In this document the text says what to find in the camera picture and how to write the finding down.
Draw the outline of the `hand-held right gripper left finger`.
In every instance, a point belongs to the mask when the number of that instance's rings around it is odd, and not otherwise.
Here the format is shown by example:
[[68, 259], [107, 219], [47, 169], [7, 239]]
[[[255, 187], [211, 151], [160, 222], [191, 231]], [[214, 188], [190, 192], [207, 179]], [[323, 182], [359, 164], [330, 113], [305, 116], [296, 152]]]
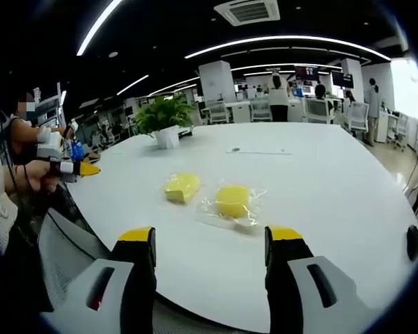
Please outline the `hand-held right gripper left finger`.
[[125, 232], [68, 287], [65, 333], [152, 333], [155, 228]]

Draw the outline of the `person's left hand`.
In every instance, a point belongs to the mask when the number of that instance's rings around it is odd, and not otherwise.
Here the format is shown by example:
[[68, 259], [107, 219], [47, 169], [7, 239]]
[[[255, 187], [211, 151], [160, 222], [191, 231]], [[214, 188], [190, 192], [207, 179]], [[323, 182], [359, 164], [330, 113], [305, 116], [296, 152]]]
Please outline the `person's left hand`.
[[50, 163], [40, 160], [33, 160], [26, 165], [3, 166], [3, 178], [8, 195], [40, 190], [53, 193], [59, 183], [58, 177], [50, 173]]

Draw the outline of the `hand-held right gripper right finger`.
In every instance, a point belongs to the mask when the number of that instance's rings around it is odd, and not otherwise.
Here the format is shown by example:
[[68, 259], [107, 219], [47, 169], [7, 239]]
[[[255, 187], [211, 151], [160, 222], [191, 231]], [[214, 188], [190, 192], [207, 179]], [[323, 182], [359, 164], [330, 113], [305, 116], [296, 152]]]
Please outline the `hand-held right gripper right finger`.
[[265, 227], [271, 333], [364, 333], [376, 318], [352, 278], [290, 228]]

